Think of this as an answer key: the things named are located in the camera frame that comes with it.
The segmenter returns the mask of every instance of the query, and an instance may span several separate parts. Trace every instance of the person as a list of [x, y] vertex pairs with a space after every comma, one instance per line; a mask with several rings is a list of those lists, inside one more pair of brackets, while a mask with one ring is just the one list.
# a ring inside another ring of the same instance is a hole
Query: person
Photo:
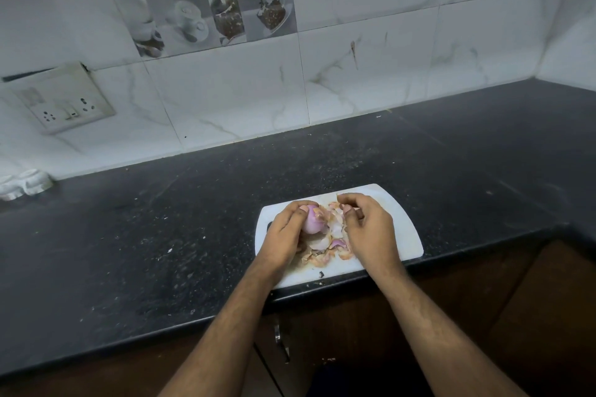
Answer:
[[[408, 277], [391, 215], [360, 193], [337, 200], [354, 254], [391, 304], [435, 396], [525, 396]], [[295, 201], [275, 217], [256, 258], [160, 397], [240, 395], [264, 302], [294, 257], [307, 215], [300, 206], [309, 204], [317, 203]]]

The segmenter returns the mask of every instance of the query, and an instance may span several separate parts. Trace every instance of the power socket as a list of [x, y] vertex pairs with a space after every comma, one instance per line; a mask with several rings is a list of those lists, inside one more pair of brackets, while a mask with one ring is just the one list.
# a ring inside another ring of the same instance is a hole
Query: power socket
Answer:
[[80, 63], [24, 77], [12, 92], [39, 121], [44, 134], [55, 134], [115, 114]]

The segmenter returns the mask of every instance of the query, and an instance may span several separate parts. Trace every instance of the countertop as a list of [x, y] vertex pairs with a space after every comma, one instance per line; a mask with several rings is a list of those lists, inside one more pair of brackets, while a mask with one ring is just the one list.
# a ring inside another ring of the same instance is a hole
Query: countertop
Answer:
[[[534, 79], [145, 162], [0, 205], [0, 376], [203, 326], [262, 206], [377, 183], [431, 263], [524, 235], [596, 238], [596, 93]], [[280, 302], [368, 280], [275, 291]]]

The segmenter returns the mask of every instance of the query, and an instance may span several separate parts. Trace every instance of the cabinet handle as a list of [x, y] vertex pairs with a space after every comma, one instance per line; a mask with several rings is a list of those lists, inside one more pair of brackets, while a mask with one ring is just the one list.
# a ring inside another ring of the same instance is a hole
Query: cabinet handle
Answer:
[[290, 349], [284, 345], [284, 341], [281, 340], [281, 331], [279, 330], [279, 323], [275, 325], [275, 343], [281, 348], [281, 351], [284, 352], [284, 357], [286, 358], [286, 364], [290, 362]]

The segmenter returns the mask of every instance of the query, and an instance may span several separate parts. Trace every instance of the cutting board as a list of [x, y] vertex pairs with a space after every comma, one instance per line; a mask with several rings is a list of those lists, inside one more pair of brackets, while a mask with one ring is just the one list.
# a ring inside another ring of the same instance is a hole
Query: cutting board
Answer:
[[[422, 256], [424, 250], [422, 249], [420, 237], [416, 232], [416, 228], [413, 226], [412, 220], [409, 219], [408, 214], [402, 209], [402, 206], [400, 206], [389, 193], [383, 190], [380, 185], [368, 184], [361, 187], [354, 187], [353, 189], [339, 190], [332, 193], [296, 199], [309, 199], [326, 206], [332, 201], [337, 201], [337, 195], [340, 193], [363, 193], [375, 198], [378, 203], [383, 206], [383, 209], [389, 212], [393, 217], [395, 239], [398, 244], [399, 257], [401, 260], [407, 261], [408, 259], [420, 258]], [[255, 254], [259, 252], [261, 245], [263, 245], [264, 236], [267, 234], [267, 226], [269, 226], [269, 223], [273, 221], [275, 216], [289, 203], [290, 201], [286, 201], [284, 203], [265, 206], [261, 209], [255, 232]], [[298, 270], [288, 270], [275, 288], [286, 288], [287, 286], [294, 286], [295, 284], [319, 281], [321, 280], [319, 272], [323, 272], [324, 277], [329, 278], [331, 276], [343, 275], [344, 273], [351, 273], [362, 269], [362, 264], [356, 257], [343, 261], [336, 256], [332, 258], [327, 266], [322, 268], [312, 266], [309, 263]]]

